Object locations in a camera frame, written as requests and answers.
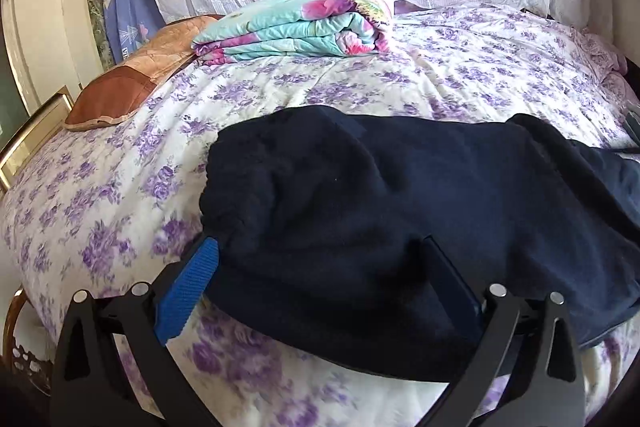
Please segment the dark navy blue pants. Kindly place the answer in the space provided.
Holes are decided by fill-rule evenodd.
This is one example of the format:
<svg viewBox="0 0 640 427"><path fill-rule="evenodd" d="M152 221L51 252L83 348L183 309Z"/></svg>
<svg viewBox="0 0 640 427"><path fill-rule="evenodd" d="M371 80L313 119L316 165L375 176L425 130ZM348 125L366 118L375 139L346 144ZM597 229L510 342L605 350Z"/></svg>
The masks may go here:
<svg viewBox="0 0 640 427"><path fill-rule="evenodd" d="M582 347L639 310L638 164L528 115L283 109L218 134L200 209L220 248L208 299L357 371L446 383L472 357L427 239L477 291L562 294Z"/></svg>

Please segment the wooden chair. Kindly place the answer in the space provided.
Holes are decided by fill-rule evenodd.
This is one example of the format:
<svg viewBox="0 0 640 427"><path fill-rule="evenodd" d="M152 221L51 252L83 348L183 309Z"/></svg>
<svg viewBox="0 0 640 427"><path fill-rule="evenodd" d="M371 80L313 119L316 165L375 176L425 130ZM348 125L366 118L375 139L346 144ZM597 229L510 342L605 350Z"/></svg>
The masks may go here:
<svg viewBox="0 0 640 427"><path fill-rule="evenodd" d="M51 396L54 346L25 289L14 291L2 331L2 361L27 391Z"/></svg>

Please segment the purple floral bed quilt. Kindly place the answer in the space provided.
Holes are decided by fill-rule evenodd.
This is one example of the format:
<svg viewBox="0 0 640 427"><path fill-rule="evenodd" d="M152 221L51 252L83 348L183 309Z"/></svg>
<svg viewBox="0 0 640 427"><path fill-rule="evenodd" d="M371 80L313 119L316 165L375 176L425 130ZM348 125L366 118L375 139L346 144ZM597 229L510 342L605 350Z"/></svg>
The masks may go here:
<svg viewBox="0 0 640 427"><path fill-rule="evenodd" d="M63 131L1 203L1 250L51 337L73 293L153 280L200 231L209 145L224 127L310 104L345 113L548 120L588 145L625 145L627 62L598 36L505 6L398 17L390 53L190 65L131 119ZM169 350L227 426L411 426L442 385L342 369L200 303Z"/></svg>

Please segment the brown satin pillow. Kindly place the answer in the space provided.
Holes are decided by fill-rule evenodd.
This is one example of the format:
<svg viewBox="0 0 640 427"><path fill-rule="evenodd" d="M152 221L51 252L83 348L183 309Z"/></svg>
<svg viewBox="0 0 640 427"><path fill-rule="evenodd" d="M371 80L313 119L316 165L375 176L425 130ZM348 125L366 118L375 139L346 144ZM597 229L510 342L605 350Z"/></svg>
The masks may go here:
<svg viewBox="0 0 640 427"><path fill-rule="evenodd" d="M130 119L160 86L195 57L193 39L217 15L171 23L125 61L82 89L63 127L71 132L116 126Z"/></svg>

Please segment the folded teal pink floral blanket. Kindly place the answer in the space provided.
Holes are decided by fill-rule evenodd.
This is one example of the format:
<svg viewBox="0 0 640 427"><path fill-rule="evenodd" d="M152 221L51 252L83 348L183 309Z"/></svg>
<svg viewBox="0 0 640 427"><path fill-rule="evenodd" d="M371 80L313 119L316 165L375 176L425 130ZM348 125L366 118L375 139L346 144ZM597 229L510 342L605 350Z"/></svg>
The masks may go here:
<svg viewBox="0 0 640 427"><path fill-rule="evenodd" d="M192 49L206 65L385 53L393 22L394 0L259 0L208 24Z"/></svg>

